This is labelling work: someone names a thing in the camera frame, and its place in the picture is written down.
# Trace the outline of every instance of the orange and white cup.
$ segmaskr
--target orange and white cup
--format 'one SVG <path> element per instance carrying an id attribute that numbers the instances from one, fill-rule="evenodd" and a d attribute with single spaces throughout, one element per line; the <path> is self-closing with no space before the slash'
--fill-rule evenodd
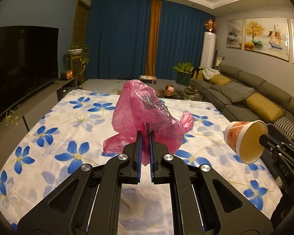
<path id="1" fill-rule="evenodd" d="M 265 150 L 259 144 L 259 137 L 263 134 L 268 135 L 267 125 L 263 121 L 235 121 L 226 127 L 223 138 L 243 163 L 251 164 L 258 160 Z"/>

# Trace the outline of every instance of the flat screen tv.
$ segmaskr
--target flat screen tv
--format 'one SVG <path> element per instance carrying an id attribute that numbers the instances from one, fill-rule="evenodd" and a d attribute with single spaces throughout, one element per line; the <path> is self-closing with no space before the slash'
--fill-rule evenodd
<path id="1" fill-rule="evenodd" d="M 58 78 L 58 28 L 0 27 L 0 117 Z"/>

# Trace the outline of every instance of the blue curtain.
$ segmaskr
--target blue curtain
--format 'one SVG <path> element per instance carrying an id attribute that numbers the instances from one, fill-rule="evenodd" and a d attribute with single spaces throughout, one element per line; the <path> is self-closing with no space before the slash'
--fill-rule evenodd
<path id="1" fill-rule="evenodd" d="M 92 0 L 86 43 L 87 79 L 138 79 L 145 74 L 150 0 Z"/>
<path id="2" fill-rule="evenodd" d="M 214 16 L 178 3 L 162 1 L 156 77 L 174 80 L 172 67 L 179 62 L 200 64 L 205 22 Z"/>

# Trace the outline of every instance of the silver screw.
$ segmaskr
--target silver screw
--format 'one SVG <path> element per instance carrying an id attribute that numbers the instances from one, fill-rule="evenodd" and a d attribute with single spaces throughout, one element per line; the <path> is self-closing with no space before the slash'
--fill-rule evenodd
<path id="1" fill-rule="evenodd" d="M 126 154 L 120 154 L 120 155 L 118 156 L 118 159 L 121 160 L 121 161 L 124 161 L 124 160 L 126 160 L 127 158 L 128 158 L 128 156 L 127 156 Z"/>
<path id="2" fill-rule="evenodd" d="M 164 157 L 163 157 L 165 160 L 167 160 L 167 161 L 172 161 L 173 160 L 173 155 L 165 155 Z"/>
<path id="3" fill-rule="evenodd" d="M 89 164 L 82 165 L 81 170 L 82 171 L 89 171 L 90 170 L 90 165 Z"/>
<path id="4" fill-rule="evenodd" d="M 200 168 L 204 172 L 210 171 L 210 166 L 208 164 L 204 164 Z"/>

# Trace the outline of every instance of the plastic bag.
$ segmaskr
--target plastic bag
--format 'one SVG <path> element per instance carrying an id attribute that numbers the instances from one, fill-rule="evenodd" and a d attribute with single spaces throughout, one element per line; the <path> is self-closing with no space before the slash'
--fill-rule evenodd
<path id="1" fill-rule="evenodd" d="M 104 141 L 104 153 L 121 154 L 125 145 L 136 141 L 137 131 L 142 131 L 142 164 L 146 166 L 150 163 L 146 123 L 150 131 L 155 132 L 156 141 L 165 144 L 170 154 L 175 154 L 194 120 L 190 112 L 184 111 L 178 121 L 157 98 L 154 89 L 139 80 L 128 81 L 112 117 L 113 129 L 119 134 Z"/>

